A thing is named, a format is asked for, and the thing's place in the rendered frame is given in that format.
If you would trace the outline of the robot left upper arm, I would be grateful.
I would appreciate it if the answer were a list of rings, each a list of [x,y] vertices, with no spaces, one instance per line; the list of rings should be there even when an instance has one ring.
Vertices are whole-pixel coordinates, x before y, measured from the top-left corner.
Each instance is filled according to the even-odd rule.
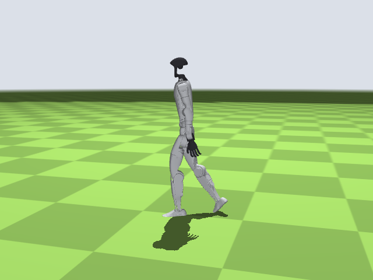
[[[186,108],[190,108],[192,110],[191,106],[191,100],[189,98],[189,93],[188,93],[188,85],[183,82],[177,85],[178,93],[181,96],[182,103],[184,104],[185,108],[182,110],[182,115],[185,116],[184,110]]]

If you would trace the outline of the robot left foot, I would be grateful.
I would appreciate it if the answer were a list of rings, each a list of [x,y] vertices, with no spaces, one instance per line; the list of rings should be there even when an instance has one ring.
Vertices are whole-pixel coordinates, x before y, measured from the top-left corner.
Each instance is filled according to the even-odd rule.
[[[177,210],[178,211],[178,210]],[[180,211],[180,210],[179,210]],[[166,213],[164,215],[162,215],[163,217],[173,217],[173,216],[185,216],[187,215],[185,209],[181,209],[180,212],[176,212],[175,210],[172,210],[171,212],[169,213]]]

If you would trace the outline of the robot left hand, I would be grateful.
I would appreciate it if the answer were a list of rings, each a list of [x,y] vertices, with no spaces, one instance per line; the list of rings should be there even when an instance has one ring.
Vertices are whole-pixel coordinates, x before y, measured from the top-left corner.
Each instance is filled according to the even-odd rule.
[[[186,150],[186,152],[187,152],[187,154],[189,153],[189,151],[190,151],[190,155],[193,157],[196,157],[196,156],[199,156],[198,154],[200,154],[201,155],[201,153],[199,152],[199,150],[198,150],[198,146],[197,146],[197,144],[194,142],[194,140],[195,140],[195,137],[194,137],[194,134],[192,133],[192,139],[190,139],[190,140],[188,140],[187,139],[187,141],[188,141],[188,147],[187,147],[187,150]],[[195,151],[195,153],[194,153],[194,151]],[[198,154],[197,154],[197,152],[198,152]],[[193,155],[192,155],[192,153],[193,153]],[[196,156],[195,156],[195,154],[196,154]]]

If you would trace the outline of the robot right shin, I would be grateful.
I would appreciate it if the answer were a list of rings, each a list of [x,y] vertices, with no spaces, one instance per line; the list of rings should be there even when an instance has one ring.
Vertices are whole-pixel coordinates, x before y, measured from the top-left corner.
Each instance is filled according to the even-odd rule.
[[[205,168],[206,169],[206,168]],[[196,175],[195,175],[196,176]],[[214,187],[214,182],[212,181],[212,178],[210,174],[206,171],[206,173],[198,177],[196,176],[202,187],[210,194],[210,196],[214,199],[215,203],[218,203],[220,197]]]

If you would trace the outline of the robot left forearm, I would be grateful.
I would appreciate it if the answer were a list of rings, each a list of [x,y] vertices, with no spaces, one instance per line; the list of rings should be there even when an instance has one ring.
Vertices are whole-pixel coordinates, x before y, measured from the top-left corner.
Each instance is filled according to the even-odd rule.
[[[186,137],[188,140],[192,139],[192,133],[193,133],[193,128],[192,128],[192,122],[193,122],[193,114],[192,110],[190,108],[186,108],[184,110],[185,113],[185,132],[186,132]]]

